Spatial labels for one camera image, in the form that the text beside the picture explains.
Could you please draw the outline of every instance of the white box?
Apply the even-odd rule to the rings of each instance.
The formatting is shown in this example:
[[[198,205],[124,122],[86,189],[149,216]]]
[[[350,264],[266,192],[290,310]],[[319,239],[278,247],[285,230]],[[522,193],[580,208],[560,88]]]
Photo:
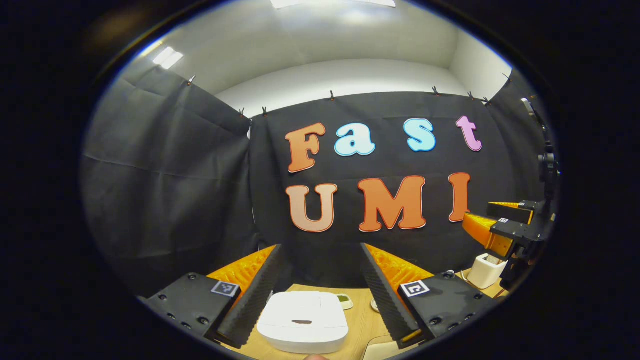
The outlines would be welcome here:
[[[486,289],[489,286],[495,284],[502,274],[507,262],[501,264],[492,264],[485,260],[489,254],[482,254],[474,261],[474,266],[469,272],[468,280],[479,289]]]
[[[279,350],[328,354],[340,349],[349,326],[335,294],[290,291],[274,294],[269,299],[257,330]]]

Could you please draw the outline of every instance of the wooden table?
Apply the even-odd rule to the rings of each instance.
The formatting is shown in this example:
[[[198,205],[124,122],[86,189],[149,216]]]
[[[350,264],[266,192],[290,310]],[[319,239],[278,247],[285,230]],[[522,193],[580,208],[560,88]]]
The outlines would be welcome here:
[[[464,270],[465,276],[467,276],[470,271],[471,269]],[[500,281],[496,282],[489,288],[482,290],[482,292],[494,297],[502,289],[499,283]],[[315,286],[294,284],[287,291],[325,291],[334,294],[344,293],[349,295],[353,301],[353,307],[344,311],[344,315],[347,318],[347,324],[349,325],[349,333],[347,334],[347,338],[339,351],[324,355],[330,360],[360,360],[364,355],[367,344],[373,338],[389,334],[380,314],[371,308],[373,295],[371,294],[371,290],[368,288],[319,288]],[[224,346],[233,351],[239,352],[240,354],[244,354],[258,360],[302,360],[306,357],[304,354],[292,354],[273,348],[262,337],[262,335],[260,335],[255,327],[253,328],[253,332],[251,333],[247,344],[242,346],[241,349],[232,348],[226,345]]]

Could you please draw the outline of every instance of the black fabric backdrop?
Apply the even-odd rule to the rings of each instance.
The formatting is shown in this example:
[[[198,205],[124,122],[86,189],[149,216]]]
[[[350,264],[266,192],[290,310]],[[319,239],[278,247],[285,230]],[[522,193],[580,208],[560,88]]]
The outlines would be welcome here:
[[[86,134],[81,183],[88,222],[107,260],[143,296],[186,272],[208,274],[276,243],[287,254],[276,291],[292,283],[366,287],[360,242],[431,272],[468,268],[483,249],[460,222],[448,219],[449,175],[470,174],[468,207],[474,213],[483,214],[489,201],[542,198],[537,155],[543,140],[520,101],[533,90],[519,74],[511,78],[490,106],[457,95],[362,94],[271,111],[251,125],[196,85],[139,60],[104,95]],[[476,125],[479,152],[467,147],[456,127],[461,116]],[[432,123],[432,151],[409,148],[403,124],[410,118]],[[288,173],[285,135],[316,122],[326,134],[312,156],[315,166]],[[369,126],[372,154],[342,157],[333,150],[336,130],[352,122]],[[364,195],[358,182],[380,178],[395,196],[411,175],[426,179],[426,225],[360,232]],[[335,220],[323,233],[306,233],[291,221],[285,189],[308,186],[307,213],[318,219],[314,188],[321,183],[339,188]]]
[[[467,116],[476,125],[476,139],[482,141],[479,152],[471,151],[455,122]],[[428,119],[436,136],[429,152],[413,152],[407,145],[403,124],[410,118]],[[284,243],[289,259],[278,290],[292,282],[326,287],[366,287],[359,271],[360,242],[389,251],[430,272],[468,268],[483,248],[463,229],[451,223],[453,190],[448,182],[455,172],[470,174],[468,208],[483,214],[490,201],[537,200],[534,183],[537,175],[537,149],[523,146],[540,130],[527,126],[505,134],[510,114],[493,117],[478,100],[458,95],[393,92],[338,97],[271,111],[267,117],[255,117],[251,136],[250,183],[255,220],[266,241]],[[291,161],[288,132],[321,122],[320,150],[313,156],[315,166],[295,174],[288,172]],[[359,122],[369,126],[375,151],[368,156],[342,157],[333,150],[336,130]],[[517,146],[518,152],[511,151]],[[392,230],[383,227],[376,233],[363,233],[358,225],[364,219],[364,194],[360,180],[377,177],[392,195],[406,176],[426,179],[422,190],[421,229]],[[309,187],[308,217],[317,220],[320,201],[313,191],[316,185],[333,183],[335,220],[323,233],[308,233],[295,227],[289,213],[285,189],[292,185]]]
[[[250,121],[186,83],[148,60],[129,65],[86,134],[88,223],[117,274],[146,297],[257,249]]]

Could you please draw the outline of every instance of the white ceiling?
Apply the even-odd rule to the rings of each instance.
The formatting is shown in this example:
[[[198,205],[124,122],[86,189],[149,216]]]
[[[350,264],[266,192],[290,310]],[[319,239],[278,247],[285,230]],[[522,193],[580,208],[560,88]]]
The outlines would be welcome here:
[[[458,28],[419,7],[344,2],[276,10],[230,2],[175,29],[163,45],[184,54],[170,70],[211,94],[278,70],[343,59],[404,60],[448,69]]]

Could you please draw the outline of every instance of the orange letter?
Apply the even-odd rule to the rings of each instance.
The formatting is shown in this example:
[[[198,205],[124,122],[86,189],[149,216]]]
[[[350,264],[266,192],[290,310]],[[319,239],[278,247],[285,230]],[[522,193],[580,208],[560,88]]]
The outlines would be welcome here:
[[[303,127],[300,130],[291,131],[284,138],[289,141],[291,147],[291,164],[289,164],[289,172],[299,172],[312,168],[316,161],[310,159],[307,151],[311,150],[313,155],[316,155],[320,151],[320,142],[318,137],[324,135],[324,125],[321,123],[313,124],[311,126]]]
[[[449,176],[449,182],[453,185],[453,211],[449,215],[450,222],[462,221],[465,213],[469,211],[467,184],[471,177],[466,172],[457,172]]]
[[[291,206],[291,220],[299,229],[310,233],[321,233],[329,230],[333,225],[333,193],[338,191],[335,184],[320,184],[316,186],[316,192],[320,194],[320,207],[322,215],[320,220],[313,221],[307,217],[307,194],[309,188],[306,186],[290,186],[286,192],[289,196]]]
[[[360,231],[371,232],[382,229],[378,222],[378,212],[387,229],[393,229],[403,212],[400,229],[419,229],[427,223],[422,217],[422,176],[407,176],[400,184],[396,197],[393,197],[385,183],[380,179],[364,179],[358,183],[358,189],[364,192],[364,222]]]

